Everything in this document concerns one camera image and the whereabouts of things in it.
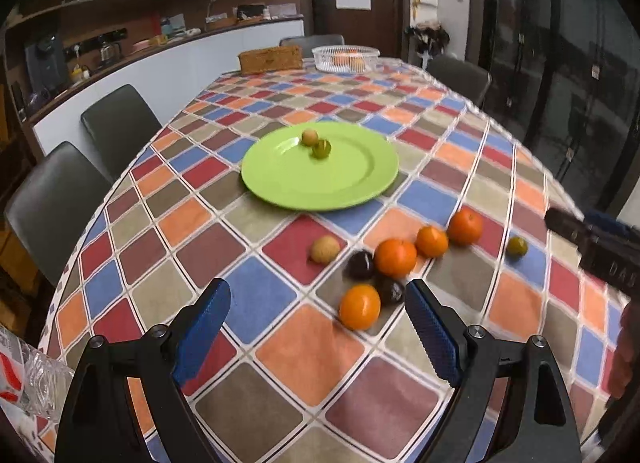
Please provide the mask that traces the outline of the person's right hand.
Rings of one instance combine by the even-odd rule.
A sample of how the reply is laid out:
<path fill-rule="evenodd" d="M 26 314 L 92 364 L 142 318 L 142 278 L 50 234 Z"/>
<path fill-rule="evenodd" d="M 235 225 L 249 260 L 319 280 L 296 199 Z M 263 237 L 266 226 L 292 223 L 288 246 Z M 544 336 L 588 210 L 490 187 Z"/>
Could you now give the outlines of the person's right hand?
<path fill-rule="evenodd" d="M 612 399 L 622 398 L 634 377 L 634 361 L 639 353 L 639 335 L 634 333 L 634 327 L 638 324 L 639 303 L 630 301 L 620 316 L 620 334 L 608 376 L 608 393 Z"/>

